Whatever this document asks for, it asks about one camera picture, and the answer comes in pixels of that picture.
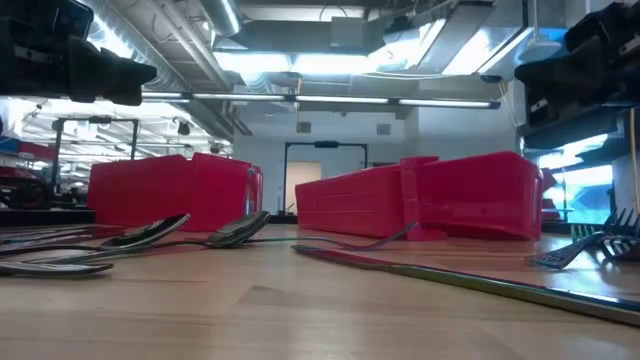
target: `black equipment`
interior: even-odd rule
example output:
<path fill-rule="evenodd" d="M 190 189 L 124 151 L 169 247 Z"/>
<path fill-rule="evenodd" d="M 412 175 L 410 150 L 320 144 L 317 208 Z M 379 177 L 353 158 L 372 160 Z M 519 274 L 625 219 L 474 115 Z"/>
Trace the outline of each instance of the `black equipment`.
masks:
<path fill-rule="evenodd" d="M 640 3 L 615 2 L 588 14 L 569 29 L 564 42 L 568 53 L 515 70 L 527 87 L 529 118 L 522 132 L 528 143 L 536 142 L 529 135 L 552 126 L 579 139 L 605 133 L 608 123 L 571 127 L 569 120 L 615 118 L 617 111 L 640 104 Z M 582 134 L 587 125 L 590 132 Z M 579 139 L 532 146 L 553 148 Z"/>
<path fill-rule="evenodd" d="M 96 49 L 93 18 L 76 0 L 0 0 L 0 95 L 140 105 L 156 68 Z"/>

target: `fork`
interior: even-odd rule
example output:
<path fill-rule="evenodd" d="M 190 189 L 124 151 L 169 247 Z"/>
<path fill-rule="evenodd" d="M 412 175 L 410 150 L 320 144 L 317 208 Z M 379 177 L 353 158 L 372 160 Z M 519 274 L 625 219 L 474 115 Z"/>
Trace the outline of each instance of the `fork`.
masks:
<path fill-rule="evenodd" d="M 612 260 L 636 260 L 640 258 L 640 217 L 636 216 L 631 227 L 633 210 L 625 218 L 626 209 L 616 218 L 614 210 L 602 225 L 602 230 L 596 231 L 593 226 L 574 225 L 571 227 L 572 244 L 543 254 L 533 255 L 526 260 L 534 265 L 541 265 L 552 269 L 564 269 L 581 252 L 588 248 L 601 250 L 605 257 Z"/>

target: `ceiling light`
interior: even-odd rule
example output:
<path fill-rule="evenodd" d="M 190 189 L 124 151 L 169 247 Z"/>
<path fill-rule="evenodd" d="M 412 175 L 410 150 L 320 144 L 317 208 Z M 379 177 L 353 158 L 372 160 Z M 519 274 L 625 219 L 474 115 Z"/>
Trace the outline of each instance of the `ceiling light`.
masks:
<path fill-rule="evenodd" d="M 214 53 L 223 70 L 237 73 L 284 72 L 291 70 L 289 56 L 265 53 Z"/>
<path fill-rule="evenodd" d="M 409 106 L 437 106 L 437 107 L 462 107 L 488 109 L 491 103 L 488 101 L 458 101 L 458 100 L 427 100 L 427 99 L 400 99 L 400 105 Z"/>
<path fill-rule="evenodd" d="M 142 93 L 143 99 L 179 99 L 181 97 L 182 97 L 181 93 L 150 92 L 150 91 L 145 91 Z"/>
<path fill-rule="evenodd" d="M 420 65 L 420 62 L 427 54 L 427 52 L 429 52 L 429 49 L 431 49 L 431 46 L 433 46 L 433 43 L 438 38 L 438 35 L 440 35 L 440 32 L 442 31 L 442 28 L 444 28 L 446 23 L 447 20 L 438 19 L 433 24 L 427 24 L 430 26 L 424 29 L 424 31 L 426 31 L 426 34 L 424 35 L 424 37 L 422 38 L 422 42 L 418 46 L 418 51 L 416 51 L 413 56 L 409 56 L 409 58 L 407 59 L 407 68 Z"/>
<path fill-rule="evenodd" d="M 363 55 L 304 54 L 293 65 L 294 72 L 309 75 L 352 75 L 375 70 Z"/>
<path fill-rule="evenodd" d="M 343 96 L 298 95 L 298 96 L 296 96 L 296 100 L 298 100 L 298 101 L 311 101 L 311 102 L 352 103 L 352 104 L 387 104 L 387 103 L 389 103 L 389 99 L 343 97 Z"/>
<path fill-rule="evenodd" d="M 136 146 L 143 147 L 155 147 L 155 148 L 185 148 L 191 145 L 189 144 L 177 144 L 177 143 L 137 143 Z"/>
<path fill-rule="evenodd" d="M 162 104 L 162 103 L 172 103 L 172 104 L 187 104 L 189 103 L 189 99 L 144 99 L 144 102 L 147 104 Z"/>
<path fill-rule="evenodd" d="M 442 75 L 473 74 L 517 31 L 517 28 L 481 28 L 460 49 Z"/>
<path fill-rule="evenodd" d="M 502 58 L 507 56 L 507 54 L 515 49 L 516 46 L 518 46 L 522 41 L 524 41 L 524 39 L 531 35 L 533 31 L 533 28 L 526 28 L 522 33 L 520 33 L 520 35 L 518 35 L 509 44 L 507 44 L 507 46 L 502 48 L 502 50 L 500 50 L 497 54 L 493 55 L 493 57 L 489 59 L 489 61 L 487 61 L 484 65 L 482 65 L 477 72 L 483 74 L 494 67 L 500 60 L 502 60 Z"/>
<path fill-rule="evenodd" d="M 269 94 L 193 94 L 195 99 L 239 101 L 284 101 L 284 95 Z"/>
<path fill-rule="evenodd" d="M 231 142 L 229 140 L 221 139 L 221 140 L 213 140 L 213 142 L 217 144 L 222 144 L 224 146 L 231 146 Z"/>

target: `white wall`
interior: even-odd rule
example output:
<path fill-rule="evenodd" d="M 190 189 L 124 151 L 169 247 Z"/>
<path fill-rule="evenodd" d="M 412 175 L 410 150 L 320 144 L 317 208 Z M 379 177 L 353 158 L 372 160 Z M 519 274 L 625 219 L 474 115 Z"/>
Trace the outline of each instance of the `white wall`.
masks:
<path fill-rule="evenodd" d="M 239 136 L 234 141 L 234 159 L 260 166 L 264 174 L 263 209 L 275 214 L 282 209 L 284 185 L 284 140 Z M 398 162 L 400 144 L 370 144 L 369 161 Z M 322 164 L 322 177 L 341 175 L 364 167 L 362 148 L 316 149 L 292 146 L 289 161 L 313 161 Z"/>
<path fill-rule="evenodd" d="M 525 118 L 522 84 L 509 84 L 509 93 L 501 101 L 500 108 L 495 110 L 417 109 L 417 114 L 406 120 L 404 155 L 435 155 L 442 160 L 451 160 L 498 151 L 518 151 L 514 121 L 521 124 Z"/>

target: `red plastic bin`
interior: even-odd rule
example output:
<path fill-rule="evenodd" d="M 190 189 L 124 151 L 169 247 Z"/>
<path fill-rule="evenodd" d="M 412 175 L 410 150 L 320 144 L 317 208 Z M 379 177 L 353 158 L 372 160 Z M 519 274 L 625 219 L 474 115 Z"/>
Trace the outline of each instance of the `red plastic bin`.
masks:
<path fill-rule="evenodd" d="M 296 186 L 301 228 L 386 237 L 404 227 L 400 165 Z"/>
<path fill-rule="evenodd" d="M 403 194 L 405 203 L 417 200 L 422 229 L 456 237 L 540 237 L 542 176 L 518 154 L 500 152 L 413 168 L 403 165 L 403 171 L 415 173 L 414 188 L 403 178 Z"/>
<path fill-rule="evenodd" d="M 90 208 L 100 224 L 141 226 L 191 214 L 184 231 L 215 231 L 247 212 L 261 210 L 260 168 L 195 154 L 96 164 L 89 182 Z"/>

